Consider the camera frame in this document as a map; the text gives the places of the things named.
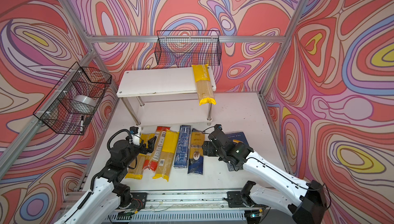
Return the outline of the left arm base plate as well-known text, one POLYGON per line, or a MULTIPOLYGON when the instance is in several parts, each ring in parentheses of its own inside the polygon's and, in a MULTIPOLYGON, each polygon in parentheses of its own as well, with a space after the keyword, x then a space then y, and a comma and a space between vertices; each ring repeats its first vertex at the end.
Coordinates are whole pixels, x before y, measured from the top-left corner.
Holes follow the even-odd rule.
POLYGON ((147 192, 131 192, 130 197, 121 200, 120 209, 141 210, 144 209, 147 202, 147 192))

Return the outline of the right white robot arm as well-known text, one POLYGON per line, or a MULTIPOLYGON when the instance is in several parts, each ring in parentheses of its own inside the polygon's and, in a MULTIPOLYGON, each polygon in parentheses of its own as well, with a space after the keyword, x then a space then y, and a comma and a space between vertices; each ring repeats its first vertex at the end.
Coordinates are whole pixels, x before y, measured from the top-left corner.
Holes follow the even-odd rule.
POLYGON ((245 207, 267 206, 289 216, 297 224, 320 224, 329 209, 324 185, 313 180, 307 182, 279 169, 254 151, 249 145, 235 143, 216 124, 203 144, 203 154, 217 157, 235 171, 250 172, 273 189, 248 181, 240 191, 241 204, 245 207))

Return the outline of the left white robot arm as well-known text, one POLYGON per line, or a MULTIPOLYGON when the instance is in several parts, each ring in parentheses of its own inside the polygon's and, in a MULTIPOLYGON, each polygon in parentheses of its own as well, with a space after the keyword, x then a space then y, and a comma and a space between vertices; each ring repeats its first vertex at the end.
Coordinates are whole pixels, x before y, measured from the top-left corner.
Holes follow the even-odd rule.
POLYGON ((127 208, 131 204, 130 187, 121 181, 138 155, 153 152, 157 137, 149 139, 147 145, 144 141, 135 145, 133 139, 139 136, 128 135, 111 146, 114 138, 112 136, 107 143, 110 159, 93 176, 89 190, 59 218, 57 224, 101 224, 115 209, 127 208))

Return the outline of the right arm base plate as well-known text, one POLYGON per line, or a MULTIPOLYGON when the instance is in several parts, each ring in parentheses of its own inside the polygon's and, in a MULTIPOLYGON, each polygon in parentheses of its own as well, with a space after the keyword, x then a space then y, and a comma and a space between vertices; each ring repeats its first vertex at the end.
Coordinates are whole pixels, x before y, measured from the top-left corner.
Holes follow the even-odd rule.
POLYGON ((247 205, 246 203, 243 202, 241 198, 241 192, 240 191, 227 191, 227 196, 224 197, 224 200, 228 203, 228 206, 230 208, 265 208, 265 205, 261 204, 253 204, 253 205, 247 205))

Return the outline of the dark blue spaghetti bag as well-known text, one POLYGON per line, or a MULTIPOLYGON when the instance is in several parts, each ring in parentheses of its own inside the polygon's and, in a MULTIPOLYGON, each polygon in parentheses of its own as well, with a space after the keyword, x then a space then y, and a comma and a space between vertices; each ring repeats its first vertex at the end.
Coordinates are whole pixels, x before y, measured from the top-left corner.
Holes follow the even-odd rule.
POLYGON ((196 129, 192 129, 189 151, 188 174, 203 175, 203 144, 205 135, 196 129))

